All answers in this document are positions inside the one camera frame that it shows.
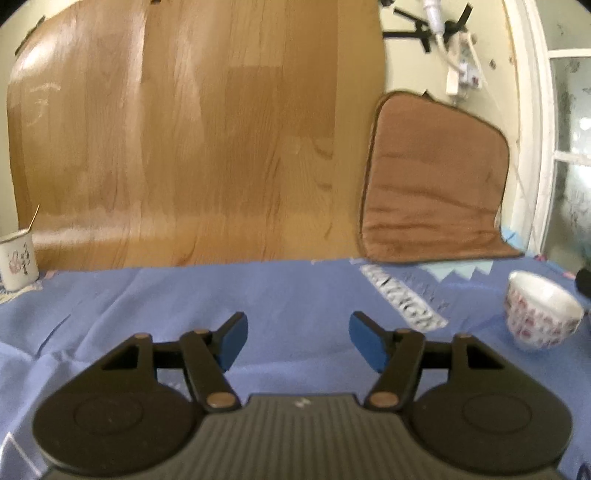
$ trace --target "white door frame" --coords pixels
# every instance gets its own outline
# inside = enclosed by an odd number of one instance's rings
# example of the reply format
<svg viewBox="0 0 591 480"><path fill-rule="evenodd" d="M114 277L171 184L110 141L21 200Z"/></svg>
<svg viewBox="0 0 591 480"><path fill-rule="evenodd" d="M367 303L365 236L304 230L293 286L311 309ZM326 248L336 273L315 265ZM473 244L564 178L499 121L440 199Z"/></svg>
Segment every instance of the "white door frame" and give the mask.
<svg viewBox="0 0 591 480"><path fill-rule="evenodd" d="M556 149L551 59L591 57L591 48L548 50L535 0L505 0L517 61L520 150L509 228L532 252L543 252L554 202L556 161L591 166L591 157Z"/></svg>

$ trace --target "white mug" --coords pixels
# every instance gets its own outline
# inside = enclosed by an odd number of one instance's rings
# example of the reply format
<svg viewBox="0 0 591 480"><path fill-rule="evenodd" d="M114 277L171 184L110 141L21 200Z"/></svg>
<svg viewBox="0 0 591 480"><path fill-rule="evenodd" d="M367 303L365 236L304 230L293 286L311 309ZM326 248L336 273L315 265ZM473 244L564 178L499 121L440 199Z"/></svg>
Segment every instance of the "white mug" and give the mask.
<svg viewBox="0 0 591 480"><path fill-rule="evenodd" d="M20 290L39 278L29 229L0 237L0 277L7 291Z"/></svg>

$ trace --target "white wall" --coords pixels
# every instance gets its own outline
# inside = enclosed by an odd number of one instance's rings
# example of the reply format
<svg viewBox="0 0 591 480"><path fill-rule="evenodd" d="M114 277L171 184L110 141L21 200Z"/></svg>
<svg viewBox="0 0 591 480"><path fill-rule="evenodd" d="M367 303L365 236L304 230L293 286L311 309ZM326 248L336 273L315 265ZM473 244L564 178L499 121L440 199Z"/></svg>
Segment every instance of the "white wall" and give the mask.
<svg viewBox="0 0 591 480"><path fill-rule="evenodd" d="M457 20L467 0L443 0L445 20ZM473 91L458 107L496 125L507 137L511 157L519 156L519 95L514 66L514 51L509 32L505 5L501 1L469 0L474 7L468 29L476 34L475 49L494 98L486 91ZM384 30L413 30L409 20L393 13L399 7L416 17L425 18L422 3L418 0L396 0L389 9L381 12ZM392 39L386 41L386 89L409 89L422 93L428 90L440 101L449 101L445 94L447 64L435 46L430 54L424 54L417 40ZM509 224L515 197L515 178L509 171L505 200L502 209L503 224Z"/></svg>
<svg viewBox="0 0 591 480"><path fill-rule="evenodd" d="M11 233L18 227L10 175L5 107L8 81L15 62L14 51L43 15L47 18L52 17L75 1L30 0L0 27L0 97L4 99L0 108L0 236Z"/></svg>
<svg viewBox="0 0 591 480"><path fill-rule="evenodd" d="M8 80L14 64L14 50L42 15L48 17L61 11L75 0L29 0L2 27L0 27L0 96L6 98ZM518 155L518 93L511 35L508 31L504 4L500 1L470 0L475 7L468 27L476 33L476 49L485 68L488 82L498 99L502 115L493 99L484 91L473 92L461 107L497 125L504 131L511 147L512 158ZM417 0L397 0L396 6L424 18ZM466 0L443 0L448 19L458 19ZM381 20L389 30L412 30L413 24L393 15L391 9L382 9ZM386 90L409 89L422 93L425 90L439 100L447 100L445 84L447 66L436 51L425 55L419 41L388 40ZM489 64L494 60L496 69ZM509 185L503 208L503 219L510 217L514 180ZM17 227L14 192L10 177L6 109L0 108L0 235Z"/></svg>

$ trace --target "blue tablecloth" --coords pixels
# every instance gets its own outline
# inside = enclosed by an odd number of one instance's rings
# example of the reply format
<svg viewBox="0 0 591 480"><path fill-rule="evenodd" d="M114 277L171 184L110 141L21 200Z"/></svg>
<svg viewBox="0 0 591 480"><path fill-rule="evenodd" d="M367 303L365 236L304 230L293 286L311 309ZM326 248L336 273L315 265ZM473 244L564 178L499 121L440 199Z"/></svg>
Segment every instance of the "blue tablecloth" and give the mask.
<svg viewBox="0 0 591 480"><path fill-rule="evenodd" d="M227 377L246 401L252 393L353 392L377 378L348 336L362 310L388 329L405 320L360 272L356 261L269 262L190 268L59 272L42 289L0 305L0 478L34 479L46 469L31 435L44 398L136 332L176 340L194 328L216 329L235 311L249 318L249 339ZM525 353L502 315L507 277L528 270L574 284L532 258L450 265L382 266L448 321L427 334L449 341L468 331L557 394L574 417L560 465L574 479L591 461L591 333L588 325L559 347ZM162 381L183 388L182 377ZM420 392L444 381L423 376Z"/></svg>

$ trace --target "white bowl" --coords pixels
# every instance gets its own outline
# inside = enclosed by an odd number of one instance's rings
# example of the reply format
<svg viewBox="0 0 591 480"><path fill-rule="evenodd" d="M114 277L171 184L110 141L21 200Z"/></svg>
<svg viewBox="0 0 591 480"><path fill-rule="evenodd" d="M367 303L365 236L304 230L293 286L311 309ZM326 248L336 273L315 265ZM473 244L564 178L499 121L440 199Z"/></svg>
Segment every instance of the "white bowl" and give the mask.
<svg viewBox="0 0 591 480"><path fill-rule="evenodd" d="M553 281L514 271L509 275L505 313L517 345L532 350L562 343L577 330L584 310L576 298Z"/></svg>

